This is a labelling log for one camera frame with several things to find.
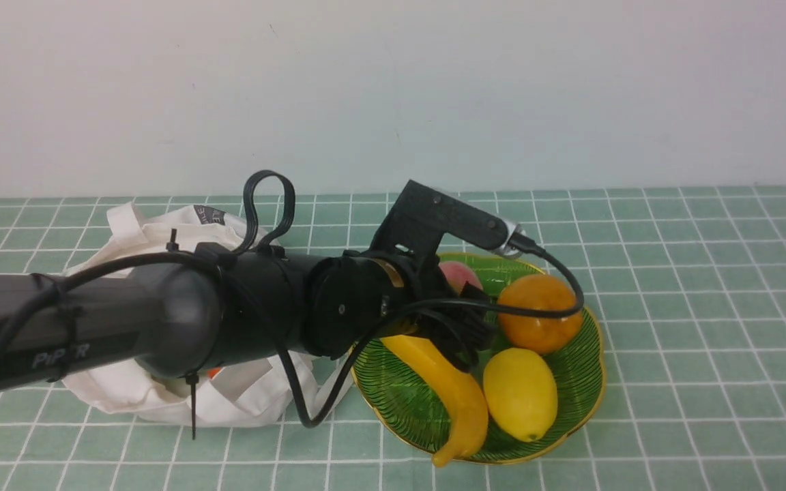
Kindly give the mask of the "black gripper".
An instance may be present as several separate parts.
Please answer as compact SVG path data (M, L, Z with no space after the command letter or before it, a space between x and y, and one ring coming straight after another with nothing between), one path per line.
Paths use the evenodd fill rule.
M470 283L456 291L439 268L439 258L422 265L402 252L368 251L366 257L390 265L403 282L402 293L381 300L380 318L366 339L396 335L424 339L455 369L474 369L478 353L490 347L496 332L486 319L494 305L490 296Z

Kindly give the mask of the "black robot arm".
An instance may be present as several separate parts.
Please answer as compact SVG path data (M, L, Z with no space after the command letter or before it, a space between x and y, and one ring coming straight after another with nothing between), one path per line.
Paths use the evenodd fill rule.
M224 268L139 265L32 314L0 360L0 391L133 359L159 378L288 351L338 359L363 339L430 340L459 369L490 347L489 296L446 282L438 260L247 252Z

